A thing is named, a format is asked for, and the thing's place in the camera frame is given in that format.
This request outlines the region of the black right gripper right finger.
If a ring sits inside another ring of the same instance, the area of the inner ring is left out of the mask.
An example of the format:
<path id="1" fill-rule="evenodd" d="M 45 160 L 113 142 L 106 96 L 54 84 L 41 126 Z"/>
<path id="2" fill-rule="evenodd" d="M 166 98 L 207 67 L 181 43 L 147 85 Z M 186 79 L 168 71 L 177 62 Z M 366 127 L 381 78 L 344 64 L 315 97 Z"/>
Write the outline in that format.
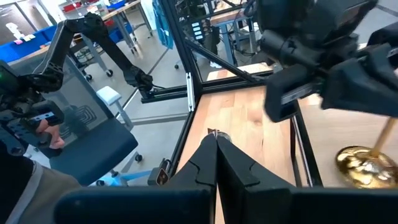
<path id="1" fill-rule="evenodd" d="M 226 224 L 398 224 L 398 190 L 296 187 L 218 137 Z"/>

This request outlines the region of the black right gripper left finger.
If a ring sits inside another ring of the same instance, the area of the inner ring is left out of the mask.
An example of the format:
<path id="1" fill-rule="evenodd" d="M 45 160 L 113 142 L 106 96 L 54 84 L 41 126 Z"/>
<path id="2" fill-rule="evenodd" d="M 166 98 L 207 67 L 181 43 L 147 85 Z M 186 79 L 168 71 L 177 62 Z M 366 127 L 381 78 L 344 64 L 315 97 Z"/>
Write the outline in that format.
<path id="1" fill-rule="evenodd" d="M 56 224 L 214 224 L 218 144 L 207 135 L 164 185 L 86 187 L 63 196 Z"/>

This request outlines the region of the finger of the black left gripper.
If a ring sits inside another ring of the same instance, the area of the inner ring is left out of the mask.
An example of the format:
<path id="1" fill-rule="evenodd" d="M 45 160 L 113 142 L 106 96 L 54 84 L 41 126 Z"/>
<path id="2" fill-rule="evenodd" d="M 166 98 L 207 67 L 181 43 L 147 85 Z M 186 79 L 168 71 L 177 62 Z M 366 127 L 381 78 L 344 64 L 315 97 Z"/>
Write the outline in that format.
<path id="1" fill-rule="evenodd" d="M 398 118 L 398 76 L 387 57 L 390 44 L 362 49 L 330 68 L 322 88 L 322 109 L 359 111 Z"/>
<path id="2" fill-rule="evenodd" d="M 266 85 L 265 112 L 272 122 L 291 118 L 296 112 L 299 98 L 312 92 L 307 69 L 299 64 L 274 73 Z"/>

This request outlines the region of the gold candlestick holder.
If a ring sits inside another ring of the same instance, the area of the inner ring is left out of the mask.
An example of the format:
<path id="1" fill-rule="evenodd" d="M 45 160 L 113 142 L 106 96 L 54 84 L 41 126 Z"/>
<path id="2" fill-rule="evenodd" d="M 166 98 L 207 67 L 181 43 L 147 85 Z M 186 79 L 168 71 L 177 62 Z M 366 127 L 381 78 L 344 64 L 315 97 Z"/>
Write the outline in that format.
<path id="1" fill-rule="evenodd" d="M 398 163 L 382 152 L 396 122 L 386 121 L 373 147 L 348 146 L 337 152 L 335 165 L 347 183 L 359 189 L 398 187 Z"/>

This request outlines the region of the wooden workbench table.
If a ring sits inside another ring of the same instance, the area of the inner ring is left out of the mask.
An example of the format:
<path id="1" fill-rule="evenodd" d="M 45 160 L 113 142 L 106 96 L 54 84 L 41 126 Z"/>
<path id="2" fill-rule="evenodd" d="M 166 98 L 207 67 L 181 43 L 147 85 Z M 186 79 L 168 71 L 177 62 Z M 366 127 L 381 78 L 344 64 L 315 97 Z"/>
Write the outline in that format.
<path id="1" fill-rule="evenodd" d="M 142 18 L 144 19 L 144 23 L 139 24 L 137 26 L 133 26 L 133 25 L 130 25 L 129 22 L 127 22 L 127 25 L 125 25 L 124 27 L 121 26 L 119 24 L 119 22 L 122 22 L 122 19 L 123 19 L 122 15 L 124 14 L 124 12 L 126 10 L 128 10 L 129 8 L 131 8 L 133 6 L 137 6 L 137 8 L 140 10 Z M 137 49 L 136 49 L 136 39 L 135 39 L 135 35 L 134 35 L 134 29 L 135 28 L 138 28 L 139 26 L 146 25 L 148 30 L 149 30 L 150 36 L 152 36 L 152 29 L 150 27 L 149 22 L 147 21 L 145 13 L 142 10 L 141 0 L 136 0 L 134 2 L 126 3 L 123 7 L 120 7 L 118 9 L 116 9 L 116 10 L 113 10 L 112 12 L 109 12 L 105 16 L 102 17 L 102 20 L 104 20 L 104 21 L 106 21 L 108 19 L 112 19 L 115 22 L 115 24 L 118 27 L 118 30 L 122 34 L 122 37 L 123 37 L 124 41 L 131 48 L 132 53 L 137 51 Z"/>
<path id="2" fill-rule="evenodd" d="M 226 12 L 210 19 L 211 25 L 220 28 L 221 40 L 224 43 L 227 61 L 237 65 L 235 52 L 242 55 L 253 56 L 257 52 L 256 32 L 258 25 L 252 17 L 246 17 L 242 9 Z M 249 40 L 250 48 L 241 48 L 242 40 Z"/>

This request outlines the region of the person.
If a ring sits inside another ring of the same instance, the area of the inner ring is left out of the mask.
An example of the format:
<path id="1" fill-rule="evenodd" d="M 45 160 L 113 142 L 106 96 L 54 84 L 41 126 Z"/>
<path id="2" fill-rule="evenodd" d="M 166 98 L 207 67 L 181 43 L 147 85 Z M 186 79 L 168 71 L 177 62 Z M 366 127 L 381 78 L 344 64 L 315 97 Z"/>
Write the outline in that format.
<path id="1" fill-rule="evenodd" d="M 0 141 L 0 224 L 55 224 L 58 200 L 80 187 L 70 175 L 8 154 Z"/>

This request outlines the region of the black box with white labels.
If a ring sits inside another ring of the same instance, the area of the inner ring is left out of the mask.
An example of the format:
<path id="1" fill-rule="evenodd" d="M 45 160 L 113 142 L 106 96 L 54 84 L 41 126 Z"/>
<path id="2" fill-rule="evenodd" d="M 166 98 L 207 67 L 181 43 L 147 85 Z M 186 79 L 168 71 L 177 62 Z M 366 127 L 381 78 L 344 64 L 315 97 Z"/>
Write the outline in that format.
<path id="1" fill-rule="evenodd" d="M 205 39 L 205 33 L 203 30 L 203 24 L 201 21 L 198 22 L 192 22 L 190 25 L 191 32 L 192 32 L 192 37 L 195 41 L 197 41 L 200 44 L 203 44 L 204 39 Z"/>

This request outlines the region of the person's hand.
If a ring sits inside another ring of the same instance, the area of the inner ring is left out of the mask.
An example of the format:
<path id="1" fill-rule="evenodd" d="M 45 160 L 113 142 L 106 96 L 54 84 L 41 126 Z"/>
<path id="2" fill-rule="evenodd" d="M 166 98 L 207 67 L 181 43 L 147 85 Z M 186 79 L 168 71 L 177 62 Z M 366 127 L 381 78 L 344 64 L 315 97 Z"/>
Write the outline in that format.
<path id="1" fill-rule="evenodd" d="M 50 126 L 47 122 L 46 119 L 43 119 L 38 128 L 36 129 L 36 132 L 39 134 L 42 133 L 49 133 L 51 135 L 51 141 L 50 141 L 50 145 L 49 148 L 51 149 L 61 149 L 64 144 L 65 141 L 60 137 L 60 126 L 56 125 L 56 126 Z"/>

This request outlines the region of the blue cloth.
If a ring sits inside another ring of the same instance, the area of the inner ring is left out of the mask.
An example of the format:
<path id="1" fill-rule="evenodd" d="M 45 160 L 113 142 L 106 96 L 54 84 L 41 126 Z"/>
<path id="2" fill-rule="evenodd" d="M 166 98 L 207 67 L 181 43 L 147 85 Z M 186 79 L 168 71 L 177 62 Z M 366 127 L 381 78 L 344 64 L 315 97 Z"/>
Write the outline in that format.
<path id="1" fill-rule="evenodd" d="M 158 33 L 160 43 L 172 50 L 174 47 L 174 38 L 170 33 L 169 23 L 167 22 L 160 0 L 152 0 L 152 6 L 154 8 L 156 31 Z"/>

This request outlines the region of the blue storage bin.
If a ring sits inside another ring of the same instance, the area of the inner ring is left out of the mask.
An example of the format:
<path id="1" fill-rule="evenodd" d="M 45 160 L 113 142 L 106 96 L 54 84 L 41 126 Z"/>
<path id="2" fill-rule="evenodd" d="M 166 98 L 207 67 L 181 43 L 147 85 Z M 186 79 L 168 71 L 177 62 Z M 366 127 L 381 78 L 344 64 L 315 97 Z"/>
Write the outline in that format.
<path id="1" fill-rule="evenodd" d="M 21 44 L 8 42 L 0 45 L 0 60 L 12 62 L 40 50 L 41 45 L 45 45 L 52 40 L 56 28 L 56 26 L 51 26 L 39 30 L 33 33 L 35 37 L 32 40 L 27 42 L 23 40 Z"/>

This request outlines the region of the wooden shelf riser black frame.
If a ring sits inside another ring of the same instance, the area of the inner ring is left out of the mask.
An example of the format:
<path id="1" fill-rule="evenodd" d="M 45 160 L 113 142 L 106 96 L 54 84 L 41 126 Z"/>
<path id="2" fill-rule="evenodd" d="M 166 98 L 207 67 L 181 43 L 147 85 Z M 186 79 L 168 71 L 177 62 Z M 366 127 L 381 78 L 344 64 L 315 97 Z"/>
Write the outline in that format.
<path id="1" fill-rule="evenodd" d="M 373 147 L 388 117 L 374 114 L 322 110 L 321 99 L 311 95 L 299 100 L 321 180 L 325 187 L 353 187 L 338 172 L 335 156 L 348 146 Z M 398 118 L 382 152 L 398 163 Z"/>

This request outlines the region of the dark office chair white frame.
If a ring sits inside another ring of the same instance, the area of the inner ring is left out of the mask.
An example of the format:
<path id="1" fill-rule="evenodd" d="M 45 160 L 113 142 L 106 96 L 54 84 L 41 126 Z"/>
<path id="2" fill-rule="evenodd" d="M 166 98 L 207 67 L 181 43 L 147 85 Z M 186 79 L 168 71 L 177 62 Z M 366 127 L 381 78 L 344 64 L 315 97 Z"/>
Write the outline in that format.
<path id="1" fill-rule="evenodd" d="M 67 55 L 42 64 L 42 70 L 20 74 L 0 60 L 0 141 L 12 156 L 25 156 L 32 145 L 49 159 L 49 168 L 91 185 L 138 143 Z M 49 133 L 36 132 L 43 119 L 60 126 L 61 149 L 49 148 Z"/>

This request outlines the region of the black aluminium cell frame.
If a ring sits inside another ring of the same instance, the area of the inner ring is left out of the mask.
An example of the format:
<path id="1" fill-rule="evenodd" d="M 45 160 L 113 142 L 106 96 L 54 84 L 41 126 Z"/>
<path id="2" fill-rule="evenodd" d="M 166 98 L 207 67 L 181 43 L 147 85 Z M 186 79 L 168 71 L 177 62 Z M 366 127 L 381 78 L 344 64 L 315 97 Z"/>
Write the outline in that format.
<path id="1" fill-rule="evenodd" d="M 230 63 L 219 58 L 209 50 L 205 49 L 191 38 L 183 33 L 181 24 L 178 22 L 179 16 L 175 8 L 174 0 L 160 0 L 160 5 L 164 10 L 165 18 L 169 23 L 170 32 L 174 37 L 174 43 L 177 48 L 180 59 L 182 60 L 187 77 L 187 84 L 185 86 L 175 86 L 162 90 L 157 90 L 152 93 L 142 92 L 142 103 L 155 103 L 158 101 L 174 100 L 186 97 L 188 99 L 188 116 L 185 120 L 182 132 L 177 141 L 172 157 L 170 159 L 170 166 L 167 172 L 169 175 L 174 175 L 177 172 L 183 148 L 188 138 L 191 126 L 194 122 L 195 115 L 199 110 L 199 105 L 202 99 L 212 93 L 219 93 L 224 91 L 239 90 L 243 88 L 257 87 L 266 84 L 268 76 L 273 74 L 271 68 L 256 73 L 248 73 L 240 68 L 231 65 Z M 225 70 L 231 72 L 234 76 L 231 78 L 224 78 L 212 81 L 203 81 L 201 73 L 194 60 L 193 53 L 197 52 L 207 59 L 219 63 Z"/>

